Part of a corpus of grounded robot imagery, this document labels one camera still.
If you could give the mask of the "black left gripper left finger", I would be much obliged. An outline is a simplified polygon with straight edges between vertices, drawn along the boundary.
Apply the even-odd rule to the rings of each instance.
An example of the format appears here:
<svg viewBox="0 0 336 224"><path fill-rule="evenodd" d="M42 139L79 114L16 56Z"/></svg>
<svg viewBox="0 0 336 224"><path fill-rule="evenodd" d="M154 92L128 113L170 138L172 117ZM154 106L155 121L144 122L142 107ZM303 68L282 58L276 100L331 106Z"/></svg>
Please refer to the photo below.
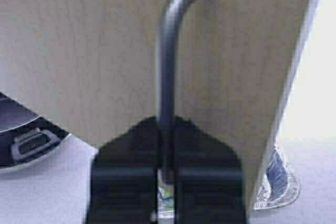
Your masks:
<svg viewBox="0 0 336 224"><path fill-rule="evenodd" d="M91 165L88 223L157 223L158 138L151 116L99 149Z"/></svg>

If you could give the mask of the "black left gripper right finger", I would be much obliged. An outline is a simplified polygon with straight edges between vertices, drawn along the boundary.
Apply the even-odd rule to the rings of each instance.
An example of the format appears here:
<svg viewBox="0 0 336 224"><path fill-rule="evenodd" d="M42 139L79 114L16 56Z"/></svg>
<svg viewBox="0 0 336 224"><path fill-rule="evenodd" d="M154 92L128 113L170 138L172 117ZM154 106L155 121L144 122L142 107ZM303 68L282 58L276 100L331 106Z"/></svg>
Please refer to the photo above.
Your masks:
<svg viewBox="0 0 336 224"><path fill-rule="evenodd" d="M173 124L175 223L248 223L237 153L177 116Z"/></svg>

